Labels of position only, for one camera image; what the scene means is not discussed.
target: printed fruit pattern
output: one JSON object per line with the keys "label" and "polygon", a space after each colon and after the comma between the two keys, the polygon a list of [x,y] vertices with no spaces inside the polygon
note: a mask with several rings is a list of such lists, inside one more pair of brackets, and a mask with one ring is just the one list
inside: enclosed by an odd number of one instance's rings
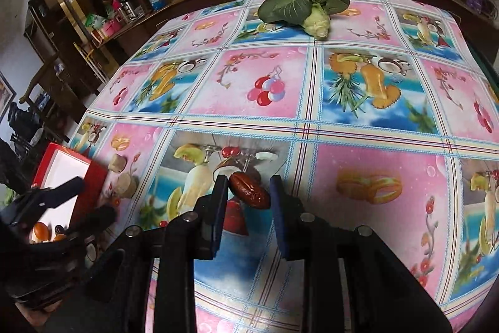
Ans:
{"label": "printed fruit pattern", "polygon": [[241,150],[239,147],[224,147],[221,150],[221,156],[224,158],[235,157],[240,154]]}
{"label": "printed fruit pattern", "polygon": [[491,120],[491,116],[488,114],[487,110],[482,105],[480,105],[478,101],[475,101],[475,103],[473,103],[473,106],[475,107],[475,111],[477,112],[478,122],[482,127],[485,127],[485,129],[489,133],[492,133],[494,126]]}
{"label": "printed fruit pattern", "polygon": [[121,102],[122,99],[124,99],[128,95],[128,87],[125,87],[121,89],[120,92],[118,92],[118,95],[116,95],[113,99],[113,105],[116,106]]}
{"label": "printed fruit pattern", "polygon": [[279,102],[286,95],[284,82],[280,75],[282,68],[277,65],[274,70],[258,78],[254,83],[254,88],[246,95],[249,101],[256,101],[260,106],[268,106],[272,102]]}

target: small brown food item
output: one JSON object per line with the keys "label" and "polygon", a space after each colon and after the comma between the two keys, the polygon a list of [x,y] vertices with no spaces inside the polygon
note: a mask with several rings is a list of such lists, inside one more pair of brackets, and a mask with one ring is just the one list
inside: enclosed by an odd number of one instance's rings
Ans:
{"label": "small brown food item", "polygon": [[64,234],[64,227],[61,225],[57,225],[54,227],[54,230],[56,230],[56,235],[63,235]]}
{"label": "small brown food item", "polygon": [[252,208],[270,208],[270,196],[267,191],[246,173],[233,173],[229,178],[229,188],[235,196]]}
{"label": "small brown food item", "polygon": [[45,223],[42,222],[35,223],[33,227],[33,232],[36,238],[38,238],[38,240],[42,242],[46,242],[51,239],[51,232]]}

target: printed flower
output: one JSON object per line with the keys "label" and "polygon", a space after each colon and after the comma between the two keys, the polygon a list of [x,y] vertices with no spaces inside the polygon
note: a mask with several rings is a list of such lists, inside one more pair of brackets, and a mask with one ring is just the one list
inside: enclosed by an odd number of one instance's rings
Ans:
{"label": "printed flower", "polygon": [[424,288],[426,286],[426,284],[428,283],[428,276],[426,275],[421,275],[419,278],[418,278],[418,282],[421,284],[421,286]]}
{"label": "printed flower", "polygon": [[428,268],[430,268],[430,260],[428,258],[424,258],[421,261],[419,268],[421,269],[421,272],[426,272]]}
{"label": "printed flower", "polygon": [[433,203],[429,201],[426,203],[426,213],[428,215],[431,215],[433,213]]}
{"label": "printed flower", "polygon": [[430,236],[427,232],[423,233],[423,237],[421,238],[421,247],[427,245],[430,242]]}

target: red box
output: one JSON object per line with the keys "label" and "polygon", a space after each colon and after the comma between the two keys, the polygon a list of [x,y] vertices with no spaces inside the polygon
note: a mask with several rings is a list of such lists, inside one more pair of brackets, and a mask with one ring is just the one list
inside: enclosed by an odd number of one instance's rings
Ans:
{"label": "red box", "polygon": [[51,238],[56,235],[56,225],[68,228],[97,206],[107,168],[67,147],[50,143],[38,166],[32,186],[41,189],[56,188],[78,176],[82,177],[85,183],[83,192],[57,208],[47,209],[40,218],[40,222],[52,229]]}

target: wall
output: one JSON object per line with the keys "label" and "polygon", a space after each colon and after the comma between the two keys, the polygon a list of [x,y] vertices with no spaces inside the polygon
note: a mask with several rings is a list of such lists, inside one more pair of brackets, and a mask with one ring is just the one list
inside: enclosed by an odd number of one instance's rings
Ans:
{"label": "wall", "polygon": [[[41,67],[41,60],[34,52],[28,40],[23,37],[27,20],[29,0],[0,0],[0,72],[7,79],[18,101],[26,92],[29,81]],[[34,99],[41,88],[32,92]],[[20,105],[27,109],[27,104]],[[12,129],[8,125],[7,114],[0,122],[0,138],[8,142],[11,139]]]}

